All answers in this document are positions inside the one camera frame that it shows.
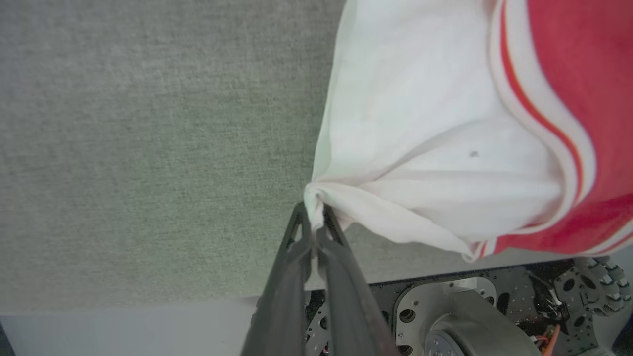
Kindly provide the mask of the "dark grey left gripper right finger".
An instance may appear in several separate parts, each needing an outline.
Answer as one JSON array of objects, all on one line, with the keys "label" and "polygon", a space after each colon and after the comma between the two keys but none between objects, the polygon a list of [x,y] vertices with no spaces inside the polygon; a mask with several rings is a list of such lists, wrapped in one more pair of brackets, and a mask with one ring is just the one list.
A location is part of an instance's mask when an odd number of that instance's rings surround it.
[{"label": "dark grey left gripper right finger", "polygon": [[319,274],[325,281],[331,356],[398,356],[373,291],[351,251],[332,207],[315,232]]}]

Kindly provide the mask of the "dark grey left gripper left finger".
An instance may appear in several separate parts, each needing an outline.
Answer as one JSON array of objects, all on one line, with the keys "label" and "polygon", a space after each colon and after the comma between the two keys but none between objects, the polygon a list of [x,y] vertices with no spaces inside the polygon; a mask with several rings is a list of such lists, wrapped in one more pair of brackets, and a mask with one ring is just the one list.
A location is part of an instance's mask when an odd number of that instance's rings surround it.
[{"label": "dark grey left gripper left finger", "polygon": [[292,210],[266,286],[258,300],[242,356],[303,356],[305,284],[311,275],[312,233],[303,202]]}]

